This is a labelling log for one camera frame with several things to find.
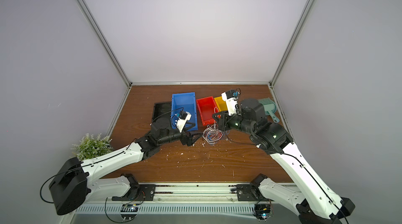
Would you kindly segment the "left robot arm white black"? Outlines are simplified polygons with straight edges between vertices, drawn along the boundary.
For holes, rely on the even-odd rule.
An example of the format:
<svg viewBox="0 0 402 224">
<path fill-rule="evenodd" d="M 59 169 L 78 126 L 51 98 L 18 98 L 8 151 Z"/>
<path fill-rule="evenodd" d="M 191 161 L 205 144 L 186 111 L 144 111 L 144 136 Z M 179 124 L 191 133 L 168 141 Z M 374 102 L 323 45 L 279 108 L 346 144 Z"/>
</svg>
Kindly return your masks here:
<svg viewBox="0 0 402 224">
<path fill-rule="evenodd" d="M 150 131 L 143 137 L 121 149 L 83 161 L 77 157 L 67 160 L 47 181 L 56 213 L 66 215 L 92 196 L 106 193 L 104 176 L 152 157 L 164 144 L 180 141 L 182 145 L 192 146 L 202 136 L 201 132 L 190 130 L 193 126 L 193 123 L 188 123 L 181 130 L 174 129 L 168 119 L 162 118 L 152 123 Z"/>
</svg>

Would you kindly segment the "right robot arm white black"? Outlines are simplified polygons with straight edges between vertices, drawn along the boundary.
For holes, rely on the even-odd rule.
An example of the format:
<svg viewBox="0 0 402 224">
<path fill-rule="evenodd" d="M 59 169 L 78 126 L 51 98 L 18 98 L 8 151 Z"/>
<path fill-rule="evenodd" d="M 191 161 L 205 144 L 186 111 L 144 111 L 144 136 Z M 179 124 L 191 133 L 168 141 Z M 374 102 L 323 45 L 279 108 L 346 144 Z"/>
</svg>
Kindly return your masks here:
<svg viewBox="0 0 402 224">
<path fill-rule="evenodd" d="M 335 193 L 314 171 L 292 136 L 279 123 L 268 121 L 263 105 L 254 98 L 243 100 L 240 112 L 213 114 L 219 130 L 237 130 L 249 135 L 254 145 L 268 154 L 298 187 L 291 190 L 260 174 L 252 184 L 264 199 L 273 200 L 295 213 L 302 224 L 339 224 L 356 206 Z"/>
</svg>

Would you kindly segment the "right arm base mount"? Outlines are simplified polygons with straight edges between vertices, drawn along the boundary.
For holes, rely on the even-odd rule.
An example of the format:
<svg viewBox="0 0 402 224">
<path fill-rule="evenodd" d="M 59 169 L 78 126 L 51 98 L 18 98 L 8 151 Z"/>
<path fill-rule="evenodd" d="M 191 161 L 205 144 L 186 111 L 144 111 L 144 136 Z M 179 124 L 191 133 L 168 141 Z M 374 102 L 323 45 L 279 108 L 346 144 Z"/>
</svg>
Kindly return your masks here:
<svg viewBox="0 0 402 224">
<path fill-rule="evenodd" d="M 249 184 L 237 184 L 230 189 L 232 193 L 235 193 L 238 201 L 267 201 L 268 199 L 263 197 L 259 190 L 259 186 L 262 181 L 268 177 L 264 174 L 259 174 Z"/>
</svg>

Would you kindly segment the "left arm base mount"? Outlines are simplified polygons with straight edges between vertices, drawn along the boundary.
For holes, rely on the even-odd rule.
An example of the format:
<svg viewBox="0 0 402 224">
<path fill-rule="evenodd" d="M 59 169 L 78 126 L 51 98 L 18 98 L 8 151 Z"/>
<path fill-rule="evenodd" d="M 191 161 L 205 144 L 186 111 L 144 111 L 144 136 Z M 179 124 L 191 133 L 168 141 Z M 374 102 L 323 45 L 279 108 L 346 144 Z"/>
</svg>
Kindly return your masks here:
<svg viewBox="0 0 402 224">
<path fill-rule="evenodd" d="M 122 174 L 117 182 L 122 182 L 127 189 L 124 193 L 115 193 L 112 201 L 153 201 L 156 184 L 140 184 L 132 174 Z"/>
</svg>

